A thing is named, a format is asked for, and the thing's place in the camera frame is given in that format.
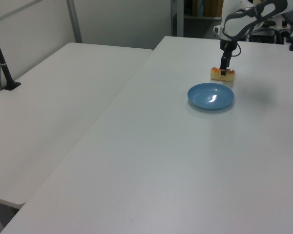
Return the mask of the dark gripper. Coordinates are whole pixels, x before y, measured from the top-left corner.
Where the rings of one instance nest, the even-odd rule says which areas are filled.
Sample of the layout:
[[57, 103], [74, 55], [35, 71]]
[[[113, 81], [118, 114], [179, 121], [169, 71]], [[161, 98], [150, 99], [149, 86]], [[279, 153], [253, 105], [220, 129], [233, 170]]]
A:
[[232, 58], [232, 52], [237, 48], [236, 40], [226, 40], [220, 39], [220, 49], [223, 51], [223, 55], [221, 57], [221, 75], [225, 76], [227, 73], [227, 68], [230, 66], [230, 60]]

